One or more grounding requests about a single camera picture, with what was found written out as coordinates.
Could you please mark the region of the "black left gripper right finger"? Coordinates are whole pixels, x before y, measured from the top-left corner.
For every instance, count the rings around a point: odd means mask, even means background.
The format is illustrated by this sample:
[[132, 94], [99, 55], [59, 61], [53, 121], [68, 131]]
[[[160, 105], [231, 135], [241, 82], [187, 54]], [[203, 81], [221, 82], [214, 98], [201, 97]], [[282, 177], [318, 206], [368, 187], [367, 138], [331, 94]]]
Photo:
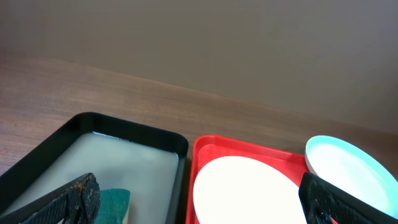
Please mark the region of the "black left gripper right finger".
[[396, 218], [309, 172], [298, 195], [308, 224], [397, 224]]

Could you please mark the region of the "white round plate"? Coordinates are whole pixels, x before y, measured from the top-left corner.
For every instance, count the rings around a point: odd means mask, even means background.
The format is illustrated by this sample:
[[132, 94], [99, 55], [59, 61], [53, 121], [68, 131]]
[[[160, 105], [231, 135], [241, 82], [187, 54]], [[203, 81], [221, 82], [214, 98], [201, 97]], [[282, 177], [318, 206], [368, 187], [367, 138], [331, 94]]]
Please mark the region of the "white round plate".
[[207, 163], [193, 186], [200, 224], [305, 223], [299, 188], [273, 167], [247, 157]]

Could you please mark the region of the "light blue plate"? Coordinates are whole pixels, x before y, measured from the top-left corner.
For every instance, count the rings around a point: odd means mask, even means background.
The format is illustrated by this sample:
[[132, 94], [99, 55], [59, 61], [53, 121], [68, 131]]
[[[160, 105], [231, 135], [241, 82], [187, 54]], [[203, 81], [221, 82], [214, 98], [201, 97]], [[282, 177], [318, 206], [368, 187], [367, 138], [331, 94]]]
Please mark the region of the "light blue plate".
[[309, 171], [397, 218], [397, 180], [372, 156], [344, 140], [314, 136], [305, 146]]

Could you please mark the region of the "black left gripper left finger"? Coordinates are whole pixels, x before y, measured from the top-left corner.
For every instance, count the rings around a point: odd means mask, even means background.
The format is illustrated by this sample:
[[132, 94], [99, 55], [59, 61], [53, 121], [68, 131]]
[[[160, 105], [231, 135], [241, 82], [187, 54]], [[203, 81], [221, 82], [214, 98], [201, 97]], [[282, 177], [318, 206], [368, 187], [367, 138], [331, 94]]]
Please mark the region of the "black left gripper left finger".
[[1, 217], [1, 223], [94, 224], [100, 206], [99, 183], [87, 173]]

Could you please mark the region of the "green yellow sponge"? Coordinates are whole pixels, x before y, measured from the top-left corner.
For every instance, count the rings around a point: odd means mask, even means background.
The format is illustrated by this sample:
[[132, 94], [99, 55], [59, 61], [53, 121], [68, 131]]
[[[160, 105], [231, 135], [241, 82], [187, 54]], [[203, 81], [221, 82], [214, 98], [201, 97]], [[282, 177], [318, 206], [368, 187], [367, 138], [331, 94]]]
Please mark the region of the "green yellow sponge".
[[130, 195], [130, 191], [126, 189], [101, 190], [101, 206], [95, 224], [127, 224]]

